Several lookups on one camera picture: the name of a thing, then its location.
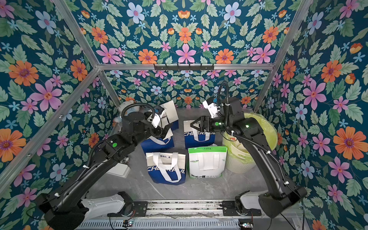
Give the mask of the white trash bin green liner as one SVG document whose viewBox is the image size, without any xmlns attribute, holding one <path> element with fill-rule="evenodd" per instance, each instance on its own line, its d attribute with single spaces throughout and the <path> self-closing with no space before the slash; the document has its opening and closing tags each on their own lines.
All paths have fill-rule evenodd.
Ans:
<svg viewBox="0 0 368 230">
<path fill-rule="evenodd" d="M 244 117 L 254 118 L 259 123 L 268 146 L 271 150 L 275 150 L 278 145 L 278 133 L 275 127 L 260 114 L 246 113 Z M 250 152 L 244 147 L 244 143 L 252 147 L 253 143 L 260 144 L 261 142 L 256 140 L 255 137 L 251 138 L 250 142 L 244 139 L 238 140 L 236 137 L 224 133 L 222 144 L 227 147 L 225 168 L 233 173 L 243 174 L 256 166 L 256 162 Z"/>
</svg>

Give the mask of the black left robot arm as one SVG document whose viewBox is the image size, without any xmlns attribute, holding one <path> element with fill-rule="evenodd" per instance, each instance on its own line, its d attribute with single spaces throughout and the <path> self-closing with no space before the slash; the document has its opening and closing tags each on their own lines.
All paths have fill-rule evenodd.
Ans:
<svg viewBox="0 0 368 230">
<path fill-rule="evenodd" d="M 163 123 L 169 108 L 147 103 L 127 105 L 121 112 L 120 131 L 94 145 L 86 164 L 64 185 L 35 200 L 43 220 L 54 230 L 74 230 L 84 221 L 102 215 L 133 212 L 133 202 L 125 192 L 110 197 L 85 199 L 89 189 L 150 137 L 165 138 L 171 124 Z"/>
</svg>

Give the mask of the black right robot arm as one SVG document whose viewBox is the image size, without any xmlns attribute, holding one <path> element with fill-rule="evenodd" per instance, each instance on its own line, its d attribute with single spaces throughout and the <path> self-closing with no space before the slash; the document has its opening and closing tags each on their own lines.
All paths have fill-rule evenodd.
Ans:
<svg viewBox="0 0 368 230">
<path fill-rule="evenodd" d="M 244 209 L 260 209 L 273 219 L 303 202 L 306 188 L 297 186 L 286 174 L 272 153 L 261 122 L 244 116 L 240 101 L 229 96 L 226 81 L 220 85 L 216 103 L 209 111 L 210 116 L 200 116 L 190 126 L 200 132 L 224 132 L 235 137 L 252 156 L 266 182 L 267 191 L 246 192 L 238 198 Z"/>
</svg>

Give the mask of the white bag green top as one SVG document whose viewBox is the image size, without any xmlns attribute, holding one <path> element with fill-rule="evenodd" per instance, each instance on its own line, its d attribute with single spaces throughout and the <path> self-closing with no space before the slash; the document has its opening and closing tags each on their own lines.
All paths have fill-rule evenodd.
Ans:
<svg viewBox="0 0 368 230">
<path fill-rule="evenodd" d="M 225 169 L 227 147 L 189 148 L 188 153 L 191 178 L 218 178 L 222 176 Z"/>
</svg>

